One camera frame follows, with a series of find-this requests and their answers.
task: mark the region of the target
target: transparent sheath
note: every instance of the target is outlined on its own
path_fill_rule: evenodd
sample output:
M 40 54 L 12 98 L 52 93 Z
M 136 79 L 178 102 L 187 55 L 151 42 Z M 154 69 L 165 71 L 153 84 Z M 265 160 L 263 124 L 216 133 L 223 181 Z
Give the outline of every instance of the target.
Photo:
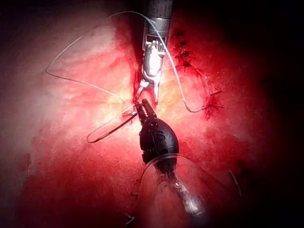
M 172 164 L 173 172 L 160 169 Z M 191 160 L 166 154 L 148 163 L 143 172 L 131 227 L 213 227 L 227 195 L 215 178 Z

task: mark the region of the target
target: clear plastic cover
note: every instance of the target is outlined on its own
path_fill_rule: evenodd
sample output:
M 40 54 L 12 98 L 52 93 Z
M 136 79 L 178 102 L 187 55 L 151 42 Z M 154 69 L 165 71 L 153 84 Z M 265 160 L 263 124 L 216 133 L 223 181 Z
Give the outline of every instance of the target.
M 159 171 L 160 162 L 172 160 L 176 161 L 173 175 Z M 134 227 L 209 227 L 226 194 L 219 182 L 186 157 L 160 156 L 143 172 Z

